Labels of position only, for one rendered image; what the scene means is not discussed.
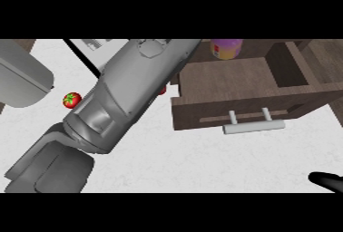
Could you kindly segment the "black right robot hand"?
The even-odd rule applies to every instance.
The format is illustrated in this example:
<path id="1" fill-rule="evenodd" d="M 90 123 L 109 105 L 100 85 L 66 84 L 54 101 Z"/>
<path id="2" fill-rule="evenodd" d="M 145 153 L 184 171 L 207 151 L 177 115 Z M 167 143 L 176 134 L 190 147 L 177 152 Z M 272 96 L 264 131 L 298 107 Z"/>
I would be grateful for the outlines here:
<path id="1" fill-rule="evenodd" d="M 313 184 L 329 189 L 334 193 L 343 193 L 343 177 L 338 177 L 337 174 L 310 172 L 307 179 Z"/>

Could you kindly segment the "brown wooden drawer front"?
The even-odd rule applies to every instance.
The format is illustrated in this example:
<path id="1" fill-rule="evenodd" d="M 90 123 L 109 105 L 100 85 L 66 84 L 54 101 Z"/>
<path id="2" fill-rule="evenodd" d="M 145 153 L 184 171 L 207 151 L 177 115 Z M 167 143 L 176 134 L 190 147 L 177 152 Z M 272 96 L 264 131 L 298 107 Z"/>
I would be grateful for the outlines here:
<path id="1" fill-rule="evenodd" d="M 264 119 L 267 108 L 273 120 L 297 119 L 343 97 L 343 82 L 269 90 L 196 93 L 171 99 L 174 130 L 217 127 L 230 123 L 229 111 L 239 123 Z"/>

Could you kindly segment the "brown wooden drawer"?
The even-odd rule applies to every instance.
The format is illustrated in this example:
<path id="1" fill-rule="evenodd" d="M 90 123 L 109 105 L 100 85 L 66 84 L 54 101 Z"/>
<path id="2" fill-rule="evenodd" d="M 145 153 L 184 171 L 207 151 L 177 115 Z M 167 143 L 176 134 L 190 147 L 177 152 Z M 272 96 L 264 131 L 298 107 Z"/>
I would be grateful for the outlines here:
<path id="1" fill-rule="evenodd" d="M 179 73 L 176 105 L 254 100 L 261 107 L 294 104 L 316 97 L 343 96 L 343 83 L 318 82 L 300 50 L 307 41 L 257 39 L 242 43 L 233 60 L 221 61 L 198 48 Z"/>
<path id="2" fill-rule="evenodd" d="M 297 119 L 343 97 L 343 82 L 269 90 L 196 93 L 171 99 L 174 130 L 217 127 L 230 123 L 229 111 L 239 123 L 264 119 L 267 108 L 273 120 Z"/>

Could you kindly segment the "brown wooden cabinet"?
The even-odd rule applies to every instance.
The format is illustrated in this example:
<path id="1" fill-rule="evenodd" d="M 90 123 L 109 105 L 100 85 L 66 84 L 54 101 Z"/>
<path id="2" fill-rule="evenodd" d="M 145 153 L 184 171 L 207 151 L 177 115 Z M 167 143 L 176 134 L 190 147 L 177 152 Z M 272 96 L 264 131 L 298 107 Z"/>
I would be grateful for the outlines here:
<path id="1" fill-rule="evenodd" d="M 343 82 L 343 39 L 312 40 L 301 54 L 318 82 Z"/>

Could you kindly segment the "red tomato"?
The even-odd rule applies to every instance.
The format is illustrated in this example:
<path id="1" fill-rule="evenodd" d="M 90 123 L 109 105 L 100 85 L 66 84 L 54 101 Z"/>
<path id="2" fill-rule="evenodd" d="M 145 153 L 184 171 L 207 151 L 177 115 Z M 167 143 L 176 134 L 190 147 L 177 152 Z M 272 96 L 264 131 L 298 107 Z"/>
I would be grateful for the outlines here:
<path id="1" fill-rule="evenodd" d="M 81 101 L 81 96 L 77 92 L 71 92 L 63 97 L 63 106 L 68 109 L 74 109 Z"/>

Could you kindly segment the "rounded grey appliance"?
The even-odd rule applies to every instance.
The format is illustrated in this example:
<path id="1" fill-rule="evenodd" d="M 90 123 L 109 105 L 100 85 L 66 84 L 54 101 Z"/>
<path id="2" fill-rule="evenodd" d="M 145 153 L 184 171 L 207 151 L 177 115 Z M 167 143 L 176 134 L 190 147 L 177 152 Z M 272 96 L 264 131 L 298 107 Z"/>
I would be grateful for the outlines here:
<path id="1" fill-rule="evenodd" d="M 53 74 L 12 39 L 0 39 L 0 102 L 23 108 L 50 93 Z"/>

